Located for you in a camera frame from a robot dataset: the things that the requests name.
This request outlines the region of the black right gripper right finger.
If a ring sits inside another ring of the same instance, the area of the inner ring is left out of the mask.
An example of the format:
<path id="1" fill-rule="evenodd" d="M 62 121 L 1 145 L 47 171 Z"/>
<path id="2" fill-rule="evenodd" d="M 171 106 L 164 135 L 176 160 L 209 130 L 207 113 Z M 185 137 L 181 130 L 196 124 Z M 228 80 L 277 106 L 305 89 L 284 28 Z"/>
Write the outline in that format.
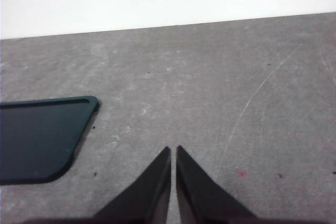
<path id="1" fill-rule="evenodd" d="M 182 223 L 247 223 L 258 219 L 216 184 L 182 146 L 176 148 L 176 192 Z"/>

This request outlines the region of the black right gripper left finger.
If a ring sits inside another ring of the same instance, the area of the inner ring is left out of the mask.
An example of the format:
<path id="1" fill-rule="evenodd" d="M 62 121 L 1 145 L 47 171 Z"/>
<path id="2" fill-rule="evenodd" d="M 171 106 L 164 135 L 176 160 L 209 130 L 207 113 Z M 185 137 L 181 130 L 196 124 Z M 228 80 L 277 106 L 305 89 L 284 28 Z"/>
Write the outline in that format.
<path id="1" fill-rule="evenodd" d="M 141 175 L 94 218 L 104 223 L 166 223 L 171 191 L 171 150 L 162 149 Z"/>

